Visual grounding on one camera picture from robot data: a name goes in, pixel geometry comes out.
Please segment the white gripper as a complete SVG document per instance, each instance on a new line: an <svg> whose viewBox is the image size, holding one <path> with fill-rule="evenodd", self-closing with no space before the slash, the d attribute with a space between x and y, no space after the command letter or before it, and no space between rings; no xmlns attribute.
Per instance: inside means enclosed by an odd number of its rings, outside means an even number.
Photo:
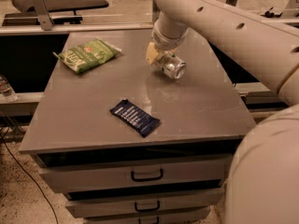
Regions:
<svg viewBox="0 0 299 224"><path fill-rule="evenodd" d="M173 21L165 14L161 14L153 25L149 42L146 60L153 65L162 55L162 50L176 49L185 39L188 33L188 26L184 23Z"/></svg>

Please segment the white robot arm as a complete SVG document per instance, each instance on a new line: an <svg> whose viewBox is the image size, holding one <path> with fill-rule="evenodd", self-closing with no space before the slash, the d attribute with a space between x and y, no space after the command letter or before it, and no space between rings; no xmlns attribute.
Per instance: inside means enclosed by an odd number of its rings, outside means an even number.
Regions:
<svg viewBox="0 0 299 224"><path fill-rule="evenodd" d="M216 0L154 1L158 49L175 49L193 29L287 104L237 148L225 224L299 224L299 31Z"/></svg>

